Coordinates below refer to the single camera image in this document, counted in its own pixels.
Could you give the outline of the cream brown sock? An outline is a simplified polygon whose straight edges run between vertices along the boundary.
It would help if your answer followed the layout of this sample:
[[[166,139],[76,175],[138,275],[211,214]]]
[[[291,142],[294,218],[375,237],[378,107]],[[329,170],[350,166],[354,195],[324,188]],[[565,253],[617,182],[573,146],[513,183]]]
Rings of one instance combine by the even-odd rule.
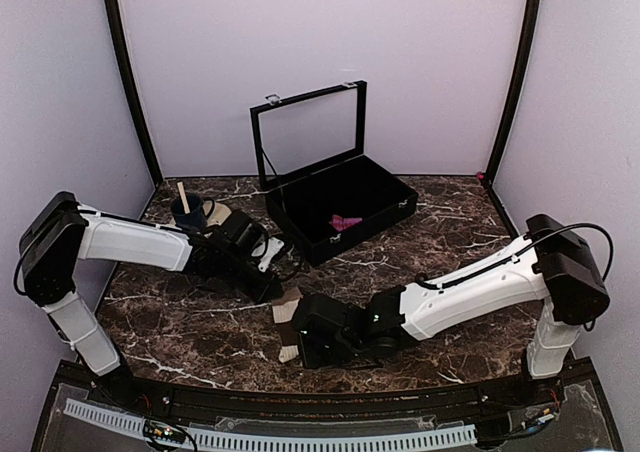
[[[280,363],[287,363],[299,356],[298,333],[292,327],[292,319],[301,298],[299,288],[294,286],[286,290],[281,298],[271,302],[273,322],[281,339]]]

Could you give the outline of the magenta purple sock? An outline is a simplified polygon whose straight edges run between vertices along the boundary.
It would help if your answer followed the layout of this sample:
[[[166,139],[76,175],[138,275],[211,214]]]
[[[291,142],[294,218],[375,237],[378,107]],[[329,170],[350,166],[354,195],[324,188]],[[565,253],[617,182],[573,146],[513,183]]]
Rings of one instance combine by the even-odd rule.
[[[363,221],[360,217],[342,217],[337,214],[334,214],[330,221],[329,225],[338,232],[342,232],[347,230]]]

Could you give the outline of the black display box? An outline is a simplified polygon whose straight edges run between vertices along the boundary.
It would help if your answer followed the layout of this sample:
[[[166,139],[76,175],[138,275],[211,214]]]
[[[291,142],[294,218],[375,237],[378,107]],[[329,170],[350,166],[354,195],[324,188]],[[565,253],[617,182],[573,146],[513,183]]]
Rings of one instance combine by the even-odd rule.
[[[416,211],[416,191],[369,158],[363,80],[251,108],[259,183],[270,218],[317,267]],[[363,221],[338,232],[331,217]]]

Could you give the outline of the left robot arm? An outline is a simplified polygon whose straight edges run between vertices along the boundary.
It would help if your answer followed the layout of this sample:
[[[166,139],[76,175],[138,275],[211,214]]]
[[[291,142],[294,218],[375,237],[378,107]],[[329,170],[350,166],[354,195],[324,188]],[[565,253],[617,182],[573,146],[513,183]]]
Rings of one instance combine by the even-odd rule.
[[[282,280],[271,264],[282,240],[240,210],[221,222],[159,225],[97,210],[57,193],[23,233],[13,287],[42,309],[120,408],[141,399],[140,384],[74,282],[78,262],[136,264],[202,279],[235,281],[254,303],[277,299]]]

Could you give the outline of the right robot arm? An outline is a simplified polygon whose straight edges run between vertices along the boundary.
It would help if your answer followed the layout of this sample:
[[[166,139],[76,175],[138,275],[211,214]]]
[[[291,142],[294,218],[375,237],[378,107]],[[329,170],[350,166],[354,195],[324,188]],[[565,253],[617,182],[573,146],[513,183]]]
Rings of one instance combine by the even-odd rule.
[[[545,214],[527,221],[525,234],[498,252],[449,274],[375,294],[359,307],[316,293],[303,297],[291,319],[305,367],[381,359],[413,348],[438,333],[509,306],[540,300],[541,316],[524,352],[525,372],[510,385],[521,406],[534,404],[582,329],[590,330],[608,309],[605,286],[611,268],[599,267],[578,230]]]

